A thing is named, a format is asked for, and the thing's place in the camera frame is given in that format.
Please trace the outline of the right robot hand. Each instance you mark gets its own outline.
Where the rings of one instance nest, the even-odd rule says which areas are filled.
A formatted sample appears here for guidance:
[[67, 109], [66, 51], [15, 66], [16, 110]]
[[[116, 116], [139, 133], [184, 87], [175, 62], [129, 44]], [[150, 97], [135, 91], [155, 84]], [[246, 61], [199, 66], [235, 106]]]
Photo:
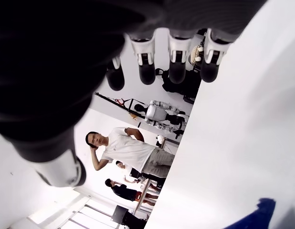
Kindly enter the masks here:
[[217, 78], [229, 46], [263, 0], [0, 0], [0, 134], [54, 187], [84, 184], [74, 126], [104, 78], [120, 90], [128, 34], [139, 75], [152, 84], [153, 32], [168, 28], [173, 83], [184, 78], [192, 37], [207, 31], [200, 77]]

